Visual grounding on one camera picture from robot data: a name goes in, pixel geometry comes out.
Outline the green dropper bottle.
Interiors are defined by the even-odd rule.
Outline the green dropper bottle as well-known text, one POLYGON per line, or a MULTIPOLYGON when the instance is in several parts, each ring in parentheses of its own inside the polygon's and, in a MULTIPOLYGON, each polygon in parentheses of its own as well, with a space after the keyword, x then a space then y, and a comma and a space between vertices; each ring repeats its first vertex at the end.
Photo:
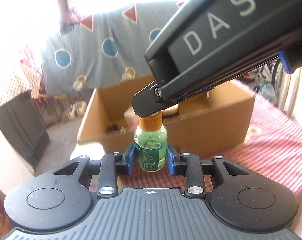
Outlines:
POLYGON ((166 160, 167 129, 161 111, 146 118, 139 117, 134 132, 137 161, 144 171, 157 172, 166 160))

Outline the bicycle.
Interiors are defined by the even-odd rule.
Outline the bicycle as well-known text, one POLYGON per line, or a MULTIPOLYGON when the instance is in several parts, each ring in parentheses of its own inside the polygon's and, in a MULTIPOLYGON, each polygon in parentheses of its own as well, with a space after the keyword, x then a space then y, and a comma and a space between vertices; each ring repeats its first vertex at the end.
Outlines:
POLYGON ((283 76, 283 65, 275 59, 242 75, 239 80, 266 99, 278 99, 283 76))

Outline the brown cardboard box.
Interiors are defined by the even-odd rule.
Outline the brown cardboard box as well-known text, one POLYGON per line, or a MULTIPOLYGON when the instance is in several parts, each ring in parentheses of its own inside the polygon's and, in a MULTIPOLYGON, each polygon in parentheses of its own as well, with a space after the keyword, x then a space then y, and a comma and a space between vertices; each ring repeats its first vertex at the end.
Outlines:
MULTIPOLYGON (((152 76, 142 76, 96 88, 77 135, 78 144, 99 142, 106 153, 123 152, 134 142, 134 128, 124 113, 133 95, 152 80, 152 76)), ((168 143, 201 157, 239 145, 246 137, 254 103, 254 93, 235 81, 188 99, 180 103, 177 116, 163 121, 168 143)))

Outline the dark cabinet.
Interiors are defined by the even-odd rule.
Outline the dark cabinet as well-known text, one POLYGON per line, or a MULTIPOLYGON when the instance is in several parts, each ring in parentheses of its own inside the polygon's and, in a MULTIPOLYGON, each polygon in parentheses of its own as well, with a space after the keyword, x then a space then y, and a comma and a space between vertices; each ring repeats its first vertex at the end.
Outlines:
POLYGON ((36 168, 50 137, 30 91, 0 107, 0 130, 16 152, 36 168))

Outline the pink checkered tablecloth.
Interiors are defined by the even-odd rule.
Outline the pink checkered tablecloth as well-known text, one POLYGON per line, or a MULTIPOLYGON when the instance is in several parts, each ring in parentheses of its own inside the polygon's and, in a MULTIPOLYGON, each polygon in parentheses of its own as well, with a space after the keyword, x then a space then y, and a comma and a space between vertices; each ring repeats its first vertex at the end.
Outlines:
MULTIPOLYGON (((243 84, 241 87, 250 90, 243 84)), ((302 193, 302 129, 262 96, 254 95, 244 141, 202 158, 223 155, 299 195, 302 193)))

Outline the polka dot cloth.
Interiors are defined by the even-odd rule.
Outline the polka dot cloth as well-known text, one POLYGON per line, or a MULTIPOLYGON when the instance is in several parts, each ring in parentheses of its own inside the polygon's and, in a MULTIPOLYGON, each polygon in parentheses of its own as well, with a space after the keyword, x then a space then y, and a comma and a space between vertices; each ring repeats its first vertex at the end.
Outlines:
POLYGON ((38 99, 40 85, 41 73, 26 64, 0 70, 0 107, 24 92, 30 92, 32 99, 38 99))

